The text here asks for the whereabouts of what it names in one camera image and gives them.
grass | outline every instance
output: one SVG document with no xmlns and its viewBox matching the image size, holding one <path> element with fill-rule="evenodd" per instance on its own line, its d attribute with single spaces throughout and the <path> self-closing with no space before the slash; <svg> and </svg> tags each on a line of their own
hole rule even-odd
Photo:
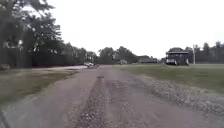
<svg viewBox="0 0 224 128">
<path fill-rule="evenodd" d="M 224 94 L 224 65 L 198 64 L 191 66 L 129 65 L 123 70 L 146 74 L 157 79 L 172 80 Z"/>
<path fill-rule="evenodd" d="M 0 72 L 0 105 L 38 93 L 51 83 L 74 73 L 74 71 L 40 73 L 26 70 Z"/>
</svg>

tree line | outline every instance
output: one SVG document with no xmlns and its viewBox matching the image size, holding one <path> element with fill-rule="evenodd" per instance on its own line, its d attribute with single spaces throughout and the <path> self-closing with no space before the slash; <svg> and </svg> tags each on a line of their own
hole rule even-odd
<svg viewBox="0 0 224 128">
<path fill-rule="evenodd" d="M 190 62 L 193 62 L 193 48 L 186 47 L 185 50 L 189 52 Z M 204 43 L 203 47 L 195 45 L 194 51 L 196 63 L 224 63 L 224 43 L 217 41 L 212 47 L 208 43 Z"/>
<path fill-rule="evenodd" d="M 65 43 L 46 0 L 0 1 L 0 66 L 14 68 L 79 65 L 85 61 L 114 64 L 136 61 L 128 49 L 103 48 L 99 56 Z"/>
</svg>

dirt road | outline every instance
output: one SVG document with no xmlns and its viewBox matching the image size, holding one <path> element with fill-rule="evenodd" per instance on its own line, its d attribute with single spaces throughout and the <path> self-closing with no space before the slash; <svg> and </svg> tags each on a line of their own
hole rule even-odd
<svg viewBox="0 0 224 128">
<path fill-rule="evenodd" d="M 163 98 L 156 84 L 110 66 L 85 69 L 3 113 L 11 128 L 224 127 L 222 115 Z"/>
</svg>

tire track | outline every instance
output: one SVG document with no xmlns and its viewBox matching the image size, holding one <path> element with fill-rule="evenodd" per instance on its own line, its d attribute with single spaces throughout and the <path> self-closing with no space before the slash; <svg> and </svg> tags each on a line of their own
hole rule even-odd
<svg viewBox="0 0 224 128">
<path fill-rule="evenodd" d="M 98 76 L 75 128 L 105 128 L 104 77 Z"/>
</svg>

building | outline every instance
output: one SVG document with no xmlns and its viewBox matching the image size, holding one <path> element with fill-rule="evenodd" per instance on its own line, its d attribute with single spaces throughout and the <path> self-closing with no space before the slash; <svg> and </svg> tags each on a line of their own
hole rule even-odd
<svg viewBox="0 0 224 128">
<path fill-rule="evenodd" d="M 145 64 L 145 63 L 158 63 L 158 60 L 153 57 L 149 57 L 147 55 L 138 56 L 138 63 Z"/>
<path fill-rule="evenodd" d="M 181 48 L 172 48 L 166 52 L 167 65 L 189 65 L 188 52 Z"/>
</svg>

